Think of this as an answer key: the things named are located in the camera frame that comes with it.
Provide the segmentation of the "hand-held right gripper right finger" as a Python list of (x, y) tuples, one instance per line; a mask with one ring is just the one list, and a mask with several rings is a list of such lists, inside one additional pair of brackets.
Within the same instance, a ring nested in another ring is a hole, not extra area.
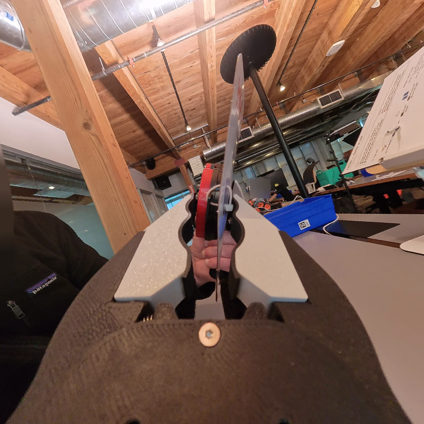
[(308, 295), (276, 226), (233, 195), (231, 236), (237, 245), (230, 267), (230, 299), (246, 307), (306, 302)]

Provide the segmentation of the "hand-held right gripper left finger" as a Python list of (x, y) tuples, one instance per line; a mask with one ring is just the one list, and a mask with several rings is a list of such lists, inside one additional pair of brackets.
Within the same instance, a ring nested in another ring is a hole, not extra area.
[(186, 298), (184, 278), (192, 265), (188, 243), (194, 233), (190, 206), (195, 206), (194, 194), (147, 227), (114, 294), (115, 301), (176, 307)]

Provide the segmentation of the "red black packaged tool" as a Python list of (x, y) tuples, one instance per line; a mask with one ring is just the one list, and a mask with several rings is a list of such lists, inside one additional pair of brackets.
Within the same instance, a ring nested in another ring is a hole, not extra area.
[(237, 144), (244, 109), (244, 69), (242, 54), (238, 54), (235, 63), (233, 95), (229, 115), (229, 125), (222, 164), (207, 163), (201, 177), (197, 198), (196, 235), (204, 240), (217, 240), (217, 266), (215, 299), (220, 291), (220, 259), (222, 238), (227, 215), (233, 210), (232, 184)]

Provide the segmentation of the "person's left hand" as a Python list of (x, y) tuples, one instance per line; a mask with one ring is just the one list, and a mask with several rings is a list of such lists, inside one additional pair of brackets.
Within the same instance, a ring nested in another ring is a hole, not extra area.
[(218, 258), (217, 240), (207, 241), (202, 237), (194, 235), (190, 249), (192, 253), (194, 279), (198, 288), (213, 281), (209, 272), (212, 269), (216, 269), (217, 265), (219, 265), (221, 271), (230, 271), (231, 255), (235, 247), (236, 241), (231, 236), (230, 231), (225, 231), (222, 238), (220, 257)]

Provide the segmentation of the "blue plastic bin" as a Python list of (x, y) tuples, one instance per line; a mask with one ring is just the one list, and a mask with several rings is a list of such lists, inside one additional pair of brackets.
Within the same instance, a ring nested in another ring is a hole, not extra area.
[(295, 201), (265, 214), (264, 217), (290, 237), (301, 235), (338, 219), (331, 195)]

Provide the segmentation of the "orange wheeled toy robot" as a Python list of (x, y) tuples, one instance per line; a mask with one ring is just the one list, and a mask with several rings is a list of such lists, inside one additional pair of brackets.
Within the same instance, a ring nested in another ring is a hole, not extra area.
[(271, 211), (271, 204), (269, 202), (269, 199), (254, 198), (250, 199), (248, 201), (248, 204), (261, 214), (265, 214)]

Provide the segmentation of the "black desk mat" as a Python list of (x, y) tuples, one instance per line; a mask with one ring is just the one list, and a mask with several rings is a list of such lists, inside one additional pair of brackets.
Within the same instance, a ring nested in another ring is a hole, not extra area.
[(398, 225), (398, 223), (337, 220), (332, 224), (328, 224), (325, 230), (323, 226), (320, 226), (312, 231), (348, 239), (352, 237), (369, 238)]

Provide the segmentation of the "green crate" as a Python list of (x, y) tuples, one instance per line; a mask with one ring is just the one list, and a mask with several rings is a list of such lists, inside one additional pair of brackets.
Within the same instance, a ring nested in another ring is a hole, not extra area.
[(335, 185), (341, 180), (340, 172), (337, 167), (330, 168), (325, 172), (317, 170), (315, 173), (317, 181), (321, 187)]

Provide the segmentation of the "person's black jacket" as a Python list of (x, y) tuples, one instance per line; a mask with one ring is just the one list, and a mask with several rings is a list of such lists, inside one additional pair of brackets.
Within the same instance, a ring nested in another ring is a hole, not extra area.
[(13, 233), (1, 244), (1, 423), (31, 384), (64, 314), (108, 261), (49, 213), (14, 211)]

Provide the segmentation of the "white document stand base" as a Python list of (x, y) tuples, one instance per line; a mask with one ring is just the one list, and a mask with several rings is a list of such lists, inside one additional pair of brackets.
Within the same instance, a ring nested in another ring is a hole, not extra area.
[(400, 245), (400, 249), (406, 252), (424, 255), (424, 235), (403, 242)]

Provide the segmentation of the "white instruction sheet board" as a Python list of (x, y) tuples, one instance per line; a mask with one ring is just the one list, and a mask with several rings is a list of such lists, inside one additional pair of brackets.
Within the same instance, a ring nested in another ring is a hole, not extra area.
[(343, 174), (378, 174), (424, 162), (424, 49), (385, 78)]

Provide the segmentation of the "grey sprinkler pipe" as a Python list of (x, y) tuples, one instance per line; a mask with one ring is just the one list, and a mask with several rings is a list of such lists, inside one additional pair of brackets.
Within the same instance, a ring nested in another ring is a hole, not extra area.
[[(113, 66), (110, 66), (106, 69), (102, 69), (101, 72), (95, 74), (94, 76), (92, 76), (92, 81), (96, 81), (105, 77), (108, 77), (109, 75), (111, 75), (114, 72), (117, 72), (119, 70), (122, 70), (126, 67), (134, 67), (134, 64), (138, 61), (141, 61), (143, 59), (146, 59), (158, 52), (164, 53), (165, 50), (167, 48), (170, 48), (172, 46), (177, 45), (178, 43), (181, 43), (183, 41), (186, 41), (194, 36), (198, 36), (202, 33), (205, 33), (207, 31), (209, 31), (210, 33), (212, 33), (213, 29), (218, 26), (219, 24), (225, 23), (227, 21), (230, 21), (231, 19), (234, 19), (238, 16), (241, 16), (247, 12), (250, 12), (258, 7), (264, 7), (266, 8), (268, 4), (268, 1), (256, 1), (244, 8), (241, 8), (235, 12), (232, 12), (230, 14), (227, 14), (219, 19), (215, 19), (215, 20), (211, 20), (205, 24), (203, 24), (202, 26), (194, 29), (193, 31), (190, 31), (178, 38), (175, 38), (173, 40), (170, 40), (168, 42), (166, 42), (164, 44), (164, 46), (162, 47), (155, 47), (149, 51), (145, 51), (135, 57), (129, 57), (126, 61), (124, 62), (120, 62), (117, 63)], [(212, 65), (213, 68), (216, 67), (216, 53), (215, 53), (215, 41), (214, 40), (210, 40), (208, 39), (208, 37), (205, 37), (205, 40), (200, 40), (199, 41), (199, 55), (200, 55), (200, 59), (201, 59), (201, 68), (202, 71), (206, 70), (206, 75), (209, 75), (209, 71), (210, 71), (210, 66), (209, 66), (209, 56), (212, 57)]]

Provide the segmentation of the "slanted wooden post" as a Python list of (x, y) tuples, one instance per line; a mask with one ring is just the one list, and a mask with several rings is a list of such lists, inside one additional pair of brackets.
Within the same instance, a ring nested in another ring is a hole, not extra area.
[(192, 178), (189, 176), (185, 160), (183, 158), (180, 158), (180, 159), (175, 159), (174, 162), (176, 167), (179, 168), (188, 190), (191, 193), (195, 193), (194, 183), (192, 181)]

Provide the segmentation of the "thick wooden post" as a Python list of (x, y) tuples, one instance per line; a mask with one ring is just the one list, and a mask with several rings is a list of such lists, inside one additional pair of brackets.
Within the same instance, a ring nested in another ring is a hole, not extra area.
[(117, 253), (150, 221), (60, 1), (12, 1)]

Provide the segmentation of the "silver ventilation duct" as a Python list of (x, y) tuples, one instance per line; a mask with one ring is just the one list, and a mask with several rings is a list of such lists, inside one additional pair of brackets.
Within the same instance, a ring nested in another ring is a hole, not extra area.
[[(332, 107), (338, 106), (340, 103), (346, 102), (348, 100), (352, 100), (359, 95), (368, 92), (371, 89), (376, 88), (380, 84), (384, 82), (384, 75), (367, 80), (363, 83), (357, 84), (355, 86), (349, 87), (347, 89), (337, 89), (330, 94), (339, 93), (341, 95), (341, 99), (330, 102), (326, 104), (324, 107), (321, 107), (321, 97), (316, 98), (312, 103), (309, 103), (307, 106), (304, 106), (300, 109), (297, 109), (293, 112), (290, 112), (284, 116), (281, 116), (277, 119), (278, 124), (281, 130), (284, 130), (294, 124), (299, 124), (300, 122), (319, 115), (323, 112), (329, 111)], [(251, 129), (251, 127), (246, 127), (246, 130), (250, 130), (251, 136), (246, 138), (241, 138), (238, 142), (238, 147), (242, 146), (242, 144), (247, 142), (252, 142), (256, 140), (260, 140), (265, 136), (268, 136), (273, 133), (273, 128), (271, 124), (262, 125), (260, 127)]]
[[(192, 3), (191, 0), (67, 0), (61, 1), (82, 52)], [(23, 25), (11, 1), (0, 2), (0, 41), (31, 52)]]

